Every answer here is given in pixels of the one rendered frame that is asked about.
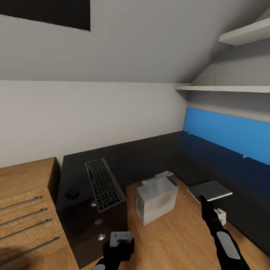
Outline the notebook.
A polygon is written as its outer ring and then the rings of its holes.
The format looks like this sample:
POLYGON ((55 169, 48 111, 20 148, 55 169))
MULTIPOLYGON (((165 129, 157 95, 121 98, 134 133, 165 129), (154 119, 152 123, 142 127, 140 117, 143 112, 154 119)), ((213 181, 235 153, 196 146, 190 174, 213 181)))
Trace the notebook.
POLYGON ((232 191, 221 185, 216 180, 188 187, 187 190, 200 204, 202 202, 201 195, 203 195, 207 201, 213 201, 217 198, 222 198, 232 194, 232 191))

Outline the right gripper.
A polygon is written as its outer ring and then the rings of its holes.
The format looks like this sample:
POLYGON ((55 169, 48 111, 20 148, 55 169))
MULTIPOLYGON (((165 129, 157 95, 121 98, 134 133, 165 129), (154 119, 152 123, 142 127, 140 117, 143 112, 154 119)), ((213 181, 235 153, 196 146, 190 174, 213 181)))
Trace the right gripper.
POLYGON ((214 211, 214 204, 212 201, 207 201, 203 195, 201 195, 202 200, 202 218, 206 221, 206 224, 208 225, 208 222, 210 220, 219 220, 216 212, 214 211))

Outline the keyboard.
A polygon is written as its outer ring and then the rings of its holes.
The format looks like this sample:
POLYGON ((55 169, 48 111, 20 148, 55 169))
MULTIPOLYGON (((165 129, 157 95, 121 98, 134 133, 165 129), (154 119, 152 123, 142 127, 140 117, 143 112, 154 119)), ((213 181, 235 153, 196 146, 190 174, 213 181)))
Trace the keyboard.
POLYGON ((127 200, 105 158, 86 162, 85 166, 99 213, 127 200))

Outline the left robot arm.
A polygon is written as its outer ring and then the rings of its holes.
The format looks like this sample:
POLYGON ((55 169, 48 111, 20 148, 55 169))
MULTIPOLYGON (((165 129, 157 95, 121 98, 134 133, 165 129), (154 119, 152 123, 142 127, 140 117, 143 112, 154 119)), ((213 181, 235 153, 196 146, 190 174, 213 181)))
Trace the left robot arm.
POLYGON ((111 232, 111 238, 103 245, 103 258, 91 270, 117 270, 121 261, 129 261, 134 253, 133 233, 111 232), (131 243, 120 243, 118 240, 131 240, 131 243))

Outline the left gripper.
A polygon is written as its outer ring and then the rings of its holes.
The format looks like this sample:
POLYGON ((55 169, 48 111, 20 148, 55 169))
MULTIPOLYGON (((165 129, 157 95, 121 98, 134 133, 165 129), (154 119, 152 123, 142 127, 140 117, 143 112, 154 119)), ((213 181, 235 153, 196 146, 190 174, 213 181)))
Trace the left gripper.
POLYGON ((133 253, 134 239, 132 239, 131 243, 119 243, 117 247, 110 247, 110 240, 103 245, 103 258, 108 254, 112 254, 117 259, 118 268, 121 261, 129 261, 133 253))

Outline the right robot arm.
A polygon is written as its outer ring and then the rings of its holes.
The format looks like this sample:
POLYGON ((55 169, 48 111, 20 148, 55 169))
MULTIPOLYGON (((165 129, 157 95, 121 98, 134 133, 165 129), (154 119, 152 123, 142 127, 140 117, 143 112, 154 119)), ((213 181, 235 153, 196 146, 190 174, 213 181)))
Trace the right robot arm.
POLYGON ((217 256, 222 270, 251 270, 240 253, 240 249, 231 233, 223 228, 226 224, 226 212, 218 208, 214 210, 212 201, 207 201, 203 195, 202 218, 214 237, 217 256))

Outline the mouse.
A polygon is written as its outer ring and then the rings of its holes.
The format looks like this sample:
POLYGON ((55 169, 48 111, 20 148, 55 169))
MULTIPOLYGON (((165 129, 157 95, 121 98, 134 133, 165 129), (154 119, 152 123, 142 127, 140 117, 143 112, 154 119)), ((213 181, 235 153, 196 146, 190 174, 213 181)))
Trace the mouse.
POLYGON ((74 188, 68 188, 64 194, 67 198, 73 198, 78 194, 79 190, 74 188))

